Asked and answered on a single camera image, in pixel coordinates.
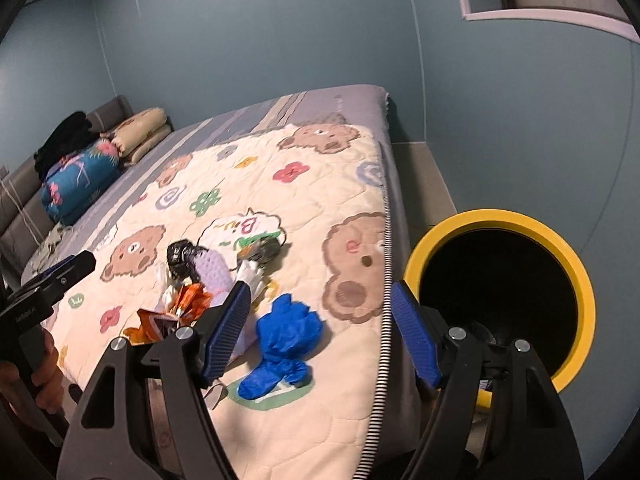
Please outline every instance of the floor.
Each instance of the floor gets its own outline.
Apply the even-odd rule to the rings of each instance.
[[[393,144],[411,247],[430,228],[455,215],[456,207],[426,142]]]

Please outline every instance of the mattress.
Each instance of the mattress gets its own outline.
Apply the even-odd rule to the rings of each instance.
[[[242,108],[161,142],[54,255],[86,248],[97,259],[47,324],[65,375],[84,387],[108,342],[155,305],[154,265],[172,241],[199,240],[233,271],[241,239],[277,234],[284,256],[254,315],[290,293],[318,313],[323,336],[303,388],[241,399],[256,347],[222,377],[227,394],[210,414],[239,478],[366,478],[376,458],[413,449],[414,377],[388,308],[408,241],[385,118],[383,89],[350,86]]]

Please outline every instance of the black bin opening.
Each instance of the black bin opening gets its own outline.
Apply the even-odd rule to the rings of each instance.
[[[531,238],[502,229],[469,231],[437,249],[422,272],[420,303],[476,335],[481,324],[498,344],[526,339],[550,375],[577,333],[577,300],[560,263]]]

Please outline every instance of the quilted blanket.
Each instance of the quilted blanket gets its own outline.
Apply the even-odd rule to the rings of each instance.
[[[260,361],[253,347],[222,377],[227,394],[210,411],[213,423],[243,480],[352,478],[376,394],[390,281],[382,173],[371,132],[339,114],[167,160],[86,244],[96,271],[68,292],[52,327],[66,375],[84,387],[109,341],[139,325],[139,308],[156,305],[154,269],[169,243],[215,249],[234,272],[239,248],[270,234],[283,250],[252,315],[283,293],[319,314],[322,339],[305,358],[313,380],[242,399],[239,381]]]

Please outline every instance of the blue plastic glove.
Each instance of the blue plastic glove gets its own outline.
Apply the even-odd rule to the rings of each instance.
[[[309,368],[300,360],[320,341],[322,322],[308,305],[283,294],[273,301],[271,312],[256,325],[262,362],[242,380],[238,395],[253,400],[268,394],[281,380],[297,386],[308,380]]]

